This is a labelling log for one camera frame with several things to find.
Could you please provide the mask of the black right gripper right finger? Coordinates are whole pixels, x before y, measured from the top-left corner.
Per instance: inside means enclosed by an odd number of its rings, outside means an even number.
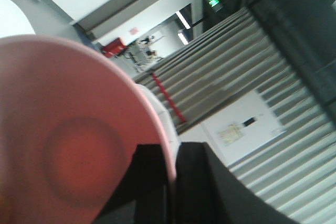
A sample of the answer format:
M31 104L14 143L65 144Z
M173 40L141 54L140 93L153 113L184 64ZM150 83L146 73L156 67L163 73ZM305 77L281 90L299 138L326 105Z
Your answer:
M294 223L245 187L206 143L182 143L176 171L177 223Z

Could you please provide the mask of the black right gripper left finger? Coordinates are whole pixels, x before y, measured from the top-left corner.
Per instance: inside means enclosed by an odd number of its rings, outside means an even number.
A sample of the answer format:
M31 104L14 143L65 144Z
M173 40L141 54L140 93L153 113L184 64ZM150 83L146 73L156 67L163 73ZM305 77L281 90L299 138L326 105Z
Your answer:
M125 176L93 223L168 223L168 178L159 144L137 146Z

